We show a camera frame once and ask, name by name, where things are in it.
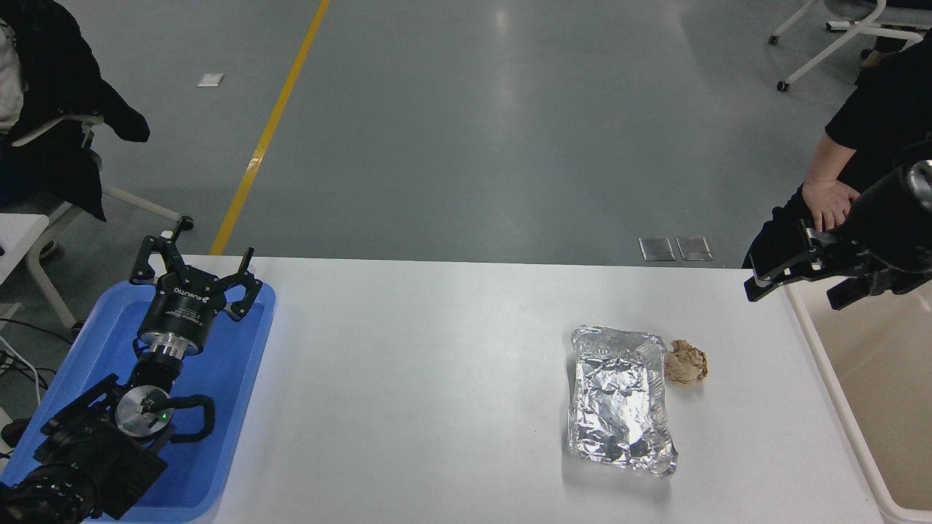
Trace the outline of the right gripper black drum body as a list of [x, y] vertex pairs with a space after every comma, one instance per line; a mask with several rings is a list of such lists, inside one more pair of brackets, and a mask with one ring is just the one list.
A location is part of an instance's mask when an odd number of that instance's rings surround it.
[[846, 222], [832, 230], [845, 243], [838, 275], [879, 266], [905, 273], [930, 272], [930, 167], [902, 166], [861, 193]]

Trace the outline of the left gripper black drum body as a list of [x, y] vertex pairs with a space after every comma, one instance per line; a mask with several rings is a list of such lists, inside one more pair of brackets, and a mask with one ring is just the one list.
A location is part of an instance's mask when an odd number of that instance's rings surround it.
[[186, 339], [189, 346], [206, 345], [216, 317], [226, 305], [228, 289], [221, 278], [196, 268], [190, 268], [186, 277], [177, 271], [165, 272], [157, 279], [138, 338], [152, 345], [156, 336], [172, 335]]

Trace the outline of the person's hand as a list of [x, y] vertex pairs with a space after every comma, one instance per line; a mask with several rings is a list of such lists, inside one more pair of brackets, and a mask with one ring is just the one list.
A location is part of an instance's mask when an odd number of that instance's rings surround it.
[[819, 232], [839, 228], [851, 213], [860, 193], [838, 180], [812, 181], [802, 184], [802, 198], [812, 213], [813, 225]]

